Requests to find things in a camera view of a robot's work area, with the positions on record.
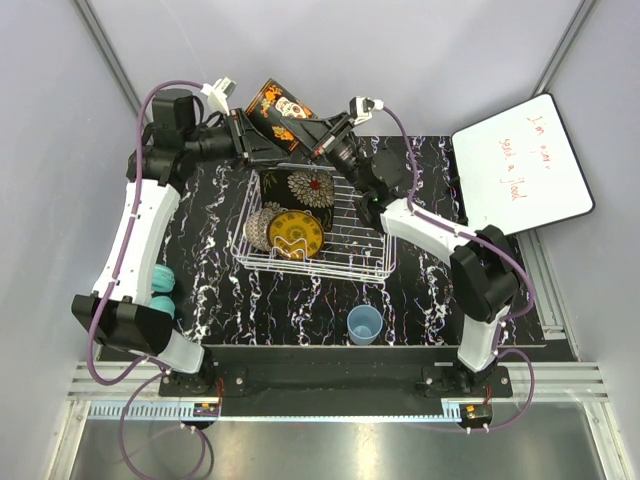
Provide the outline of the red black lacquer bowl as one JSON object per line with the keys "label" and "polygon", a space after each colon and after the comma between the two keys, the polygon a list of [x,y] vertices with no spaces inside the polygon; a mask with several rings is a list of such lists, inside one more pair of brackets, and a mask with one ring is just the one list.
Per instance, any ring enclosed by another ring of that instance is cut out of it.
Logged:
{"label": "red black lacquer bowl", "polygon": [[299,141],[282,125],[281,119],[317,117],[306,104],[273,78],[263,85],[244,112],[251,124],[265,138],[288,153],[297,148]]}

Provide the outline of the black floral square plate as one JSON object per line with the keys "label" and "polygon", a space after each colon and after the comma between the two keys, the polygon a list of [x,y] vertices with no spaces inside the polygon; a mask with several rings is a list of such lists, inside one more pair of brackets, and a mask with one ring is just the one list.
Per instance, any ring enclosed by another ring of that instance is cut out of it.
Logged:
{"label": "black floral square plate", "polygon": [[302,169],[269,169],[259,174],[263,207],[310,213],[325,232],[333,228],[335,184],[326,172]]}

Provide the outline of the beige red patterned bowl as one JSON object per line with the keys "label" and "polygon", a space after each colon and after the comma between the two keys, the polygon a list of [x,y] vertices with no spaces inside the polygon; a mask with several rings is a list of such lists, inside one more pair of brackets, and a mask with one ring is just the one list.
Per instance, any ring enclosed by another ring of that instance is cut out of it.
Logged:
{"label": "beige red patterned bowl", "polygon": [[277,214],[272,208],[263,208],[252,213],[243,227],[243,235],[254,249],[267,252],[269,250],[268,226]]}

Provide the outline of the white wire dish rack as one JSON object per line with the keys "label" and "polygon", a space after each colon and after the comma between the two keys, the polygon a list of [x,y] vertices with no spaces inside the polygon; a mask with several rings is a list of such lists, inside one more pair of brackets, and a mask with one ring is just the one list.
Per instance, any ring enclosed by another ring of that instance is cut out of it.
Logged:
{"label": "white wire dish rack", "polygon": [[[274,250],[261,252],[251,245],[247,222],[257,213],[267,197],[266,191],[275,186],[287,170],[304,174],[328,174],[334,180],[334,214],[330,231],[325,233],[322,250],[311,259],[289,260]],[[368,283],[382,283],[396,266],[396,242],[387,234],[380,234],[362,224],[357,218],[355,202],[360,195],[331,167],[282,164],[276,169],[251,174],[240,215],[233,234],[231,254],[249,270],[319,276]]]}

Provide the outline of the yellow patterned plate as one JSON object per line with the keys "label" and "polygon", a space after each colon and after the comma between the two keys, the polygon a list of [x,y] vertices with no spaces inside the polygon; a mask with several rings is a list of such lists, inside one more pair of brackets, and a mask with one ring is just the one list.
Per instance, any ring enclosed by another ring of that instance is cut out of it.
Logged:
{"label": "yellow patterned plate", "polygon": [[325,243],[324,229],[319,220],[301,210],[277,214],[268,225],[267,239],[276,255],[296,261],[313,258]]}

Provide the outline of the light blue plastic cup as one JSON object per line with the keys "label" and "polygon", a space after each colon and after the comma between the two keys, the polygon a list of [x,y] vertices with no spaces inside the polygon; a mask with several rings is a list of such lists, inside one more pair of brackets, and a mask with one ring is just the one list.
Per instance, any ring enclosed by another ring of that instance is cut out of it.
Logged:
{"label": "light blue plastic cup", "polygon": [[370,305],[354,307],[347,316],[347,330],[354,345],[371,345],[379,336],[383,327],[381,313]]}

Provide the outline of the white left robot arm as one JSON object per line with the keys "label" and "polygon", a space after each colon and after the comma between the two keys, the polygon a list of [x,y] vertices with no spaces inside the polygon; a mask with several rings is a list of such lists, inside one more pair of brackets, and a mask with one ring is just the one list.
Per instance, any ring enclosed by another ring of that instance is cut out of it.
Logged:
{"label": "white left robot arm", "polygon": [[88,333],[87,367],[101,385],[110,381],[97,372],[98,345],[131,353],[136,364],[149,361],[163,372],[181,373],[181,384],[193,395],[206,395],[215,386],[205,349],[185,338],[172,313],[158,307],[173,288],[158,278],[164,232],[197,163],[256,165],[285,158],[299,143],[283,119],[314,116],[273,80],[246,109],[230,108],[228,96],[214,85],[169,81],[152,90],[140,108],[114,243],[91,292],[76,295],[71,305]]}

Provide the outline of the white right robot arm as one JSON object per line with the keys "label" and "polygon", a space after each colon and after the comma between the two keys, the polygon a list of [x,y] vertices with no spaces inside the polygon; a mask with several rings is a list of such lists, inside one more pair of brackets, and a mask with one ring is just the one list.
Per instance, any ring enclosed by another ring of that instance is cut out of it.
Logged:
{"label": "white right robot arm", "polygon": [[375,230],[409,242],[439,258],[451,270],[453,293],[464,313],[454,384],[476,396],[490,383],[488,368],[497,359],[497,335],[526,274],[509,253],[502,231],[493,225],[473,231],[433,214],[404,191],[404,162],[384,148],[367,154],[353,133],[346,112],[327,119],[283,117],[309,159],[329,162],[362,195],[356,204],[361,221]]}

